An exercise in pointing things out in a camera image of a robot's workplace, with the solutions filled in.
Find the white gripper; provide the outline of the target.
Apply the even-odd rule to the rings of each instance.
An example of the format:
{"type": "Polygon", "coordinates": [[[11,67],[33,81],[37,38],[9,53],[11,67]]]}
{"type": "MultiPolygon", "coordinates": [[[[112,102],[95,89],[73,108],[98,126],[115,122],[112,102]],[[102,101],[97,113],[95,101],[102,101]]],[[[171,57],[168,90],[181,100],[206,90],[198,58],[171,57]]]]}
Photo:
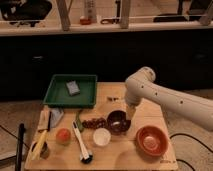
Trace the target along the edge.
{"type": "Polygon", "coordinates": [[[135,107],[141,103],[142,98],[130,91],[126,91],[124,99],[126,104],[128,105],[126,106],[126,119],[131,120],[136,112],[135,107]]]}

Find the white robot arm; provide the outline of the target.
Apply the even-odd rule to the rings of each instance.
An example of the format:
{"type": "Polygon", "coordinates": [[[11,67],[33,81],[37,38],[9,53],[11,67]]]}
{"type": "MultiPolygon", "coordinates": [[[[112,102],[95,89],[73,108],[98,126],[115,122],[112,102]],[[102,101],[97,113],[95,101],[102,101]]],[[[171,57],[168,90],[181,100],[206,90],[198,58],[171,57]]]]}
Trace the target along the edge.
{"type": "Polygon", "coordinates": [[[155,78],[150,67],[142,67],[125,80],[125,102],[129,108],[135,109],[146,98],[213,131],[213,100],[159,86],[154,83],[155,78]]]}

